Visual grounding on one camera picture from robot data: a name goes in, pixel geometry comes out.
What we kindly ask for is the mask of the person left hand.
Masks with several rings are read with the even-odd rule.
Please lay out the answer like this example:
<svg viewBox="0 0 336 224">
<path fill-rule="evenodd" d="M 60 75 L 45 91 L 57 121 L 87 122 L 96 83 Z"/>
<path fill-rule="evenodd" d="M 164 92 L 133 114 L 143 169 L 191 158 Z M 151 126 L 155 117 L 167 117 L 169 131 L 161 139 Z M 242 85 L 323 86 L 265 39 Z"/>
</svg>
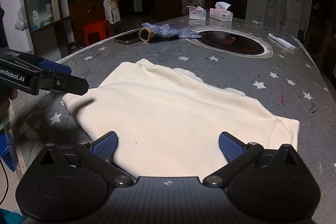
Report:
<svg viewBox="0 0 336 224">
<path fill-rule="evenodd" d="M 18 91 L 17 89 L 12 88 L 1 88 L 0 93 L 0 114 L 2 115 L 5 113 L 11 104 L 11 101 L 15 100 L 17 98 Z"/>
</svg>

